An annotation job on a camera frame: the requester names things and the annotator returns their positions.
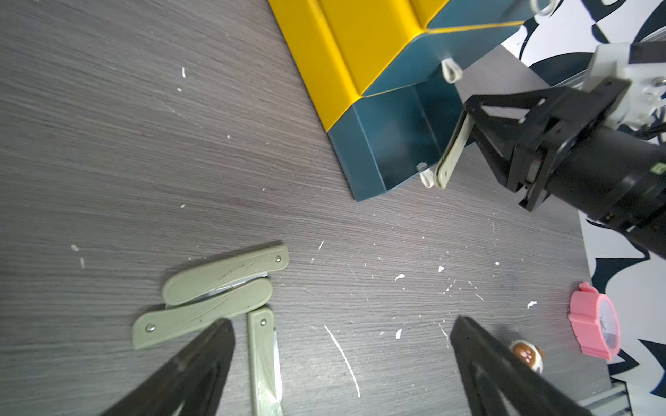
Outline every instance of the black cylindrical motor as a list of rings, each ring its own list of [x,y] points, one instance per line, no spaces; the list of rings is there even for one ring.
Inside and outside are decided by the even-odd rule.
[[[666,146],[596,128],[557,167],[546,190],[666,257]]]

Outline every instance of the pink alarm clock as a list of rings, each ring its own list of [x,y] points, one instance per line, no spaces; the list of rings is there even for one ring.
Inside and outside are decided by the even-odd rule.
[[[587,282],[571,295],[569,321],[584,354],[611,359],[620,350],[620,325],[608,296]]]

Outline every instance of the screw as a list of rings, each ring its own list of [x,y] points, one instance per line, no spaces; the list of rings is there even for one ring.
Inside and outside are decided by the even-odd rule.
[[[666,77],[657,77],[653,79],[652,85],[657,88],[666,86]]]

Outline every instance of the green knife handle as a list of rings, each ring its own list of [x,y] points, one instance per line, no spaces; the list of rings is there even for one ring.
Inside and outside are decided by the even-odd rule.
[[[264,306],[248,313],[250,395],[254,416],[282,416],[282,398],[276,386],[274,349],[277,343],[274,337],[275,324],[270,308]]]
[[[243,279],[283,270],[288,263],[289,251],[281,244],[204,264],[171,276],[162,288],[162,299],[166,305],[181,305]]]
[[[262,278],[195,304],[144,313],[132,327],[134,349],[204,329],[220,317],[248,313],[263,306],[272,294],[270,280]]]

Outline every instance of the yellow panel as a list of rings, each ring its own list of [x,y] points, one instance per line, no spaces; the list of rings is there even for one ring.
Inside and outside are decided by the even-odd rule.
[[[453,33],[465,31],[481,31],[483,29],[493,29],[494,27],[509,27],[509,26],[522,26],[523,21],[517,22],[504,22],[504,23],[484,23],[483,25],[470,25],[470,26],[456,26],[444,27],[442,29],[428,29],[427,33]]]
[[[418,17],[421,27],[428,27],[428,23],[439,13],[450,0],[411,0],[412,7]]]
[[[314,107],[329,131],[361,96],[317,0],[269,0]]]
[[[363,93],[424,31],[410,0],[319,0],[356,90]]]

